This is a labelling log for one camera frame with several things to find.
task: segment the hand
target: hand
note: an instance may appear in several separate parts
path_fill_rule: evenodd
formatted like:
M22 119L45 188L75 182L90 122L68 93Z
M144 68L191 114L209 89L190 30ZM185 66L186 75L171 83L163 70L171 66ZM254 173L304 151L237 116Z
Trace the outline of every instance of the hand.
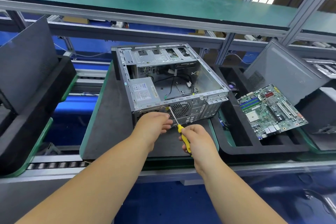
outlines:
M181 132L190 142L190 150L194 158L196 171L204 177L216 162L222 161L215 143L204 127L198 124L189 125L183 128ZM188 153L185 144L182 145L182 149Z
M136 140L143 140L149 152L154 148L154 142L160 134L166 133L171 128L173 121L169 119L168 113L149 112L143 115L135 125L131 137Z

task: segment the red component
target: red component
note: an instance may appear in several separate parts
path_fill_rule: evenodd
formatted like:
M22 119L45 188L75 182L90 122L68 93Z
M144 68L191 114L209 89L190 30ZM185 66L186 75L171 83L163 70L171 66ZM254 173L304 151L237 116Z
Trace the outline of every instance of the red component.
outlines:
M267 94L265 95L265 97L266 97L266 98L269 98L269 97L271 97L271 96L273 96L273 95L274 95L274 93L271 91L271 92L267 93Z

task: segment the screwdriver handle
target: screwdriver handle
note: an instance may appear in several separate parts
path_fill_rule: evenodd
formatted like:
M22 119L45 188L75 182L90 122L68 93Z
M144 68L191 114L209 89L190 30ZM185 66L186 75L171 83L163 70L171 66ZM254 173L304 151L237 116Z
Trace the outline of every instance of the screwdriver handle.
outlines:
M179 124L177 125L177 129L178 129L178 132L180 133L181 137L182 137L182 141L184 142L186 148L187 148L187 151L189 154L191 154L191 150L190 150L190 142L188 141L187 137L185 137L184 135L182 135L181 133L181 130L183 129L183 127Z

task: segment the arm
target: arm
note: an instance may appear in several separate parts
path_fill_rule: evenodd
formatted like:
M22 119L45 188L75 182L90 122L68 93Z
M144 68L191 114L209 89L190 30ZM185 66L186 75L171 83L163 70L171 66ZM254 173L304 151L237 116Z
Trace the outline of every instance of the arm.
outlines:
M23 216L17 224L110 224L137 180L169 115L145 114L120 142Z
M225 224L286 224L286 222L220 158L210 135L201 125L182 129L189 142L196 171L216 212Z

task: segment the yellow screwdriver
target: yellow screwdriver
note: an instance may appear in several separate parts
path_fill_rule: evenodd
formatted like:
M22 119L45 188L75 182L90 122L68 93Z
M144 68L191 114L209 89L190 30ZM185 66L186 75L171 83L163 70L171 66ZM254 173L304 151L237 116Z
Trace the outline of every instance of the yellow screwdriver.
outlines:
M174 117L174 119L176 120L176 123L177 123L177 130L178 130L178 132L180 133L183 142L185 143L185 146L186 146L186 148L187 148L188 153L191 155L190 142L188 141L187 137L185 137L185 136L182 135L182 133L181 133L181 130L183 129L183 127L182 127L182 125L179 124L179 122L177 121L177 119L176 119L176 117L175 117L175 115L174 115L173 110L171 109L171 107L169 107L169 110L170 110L172 116Z

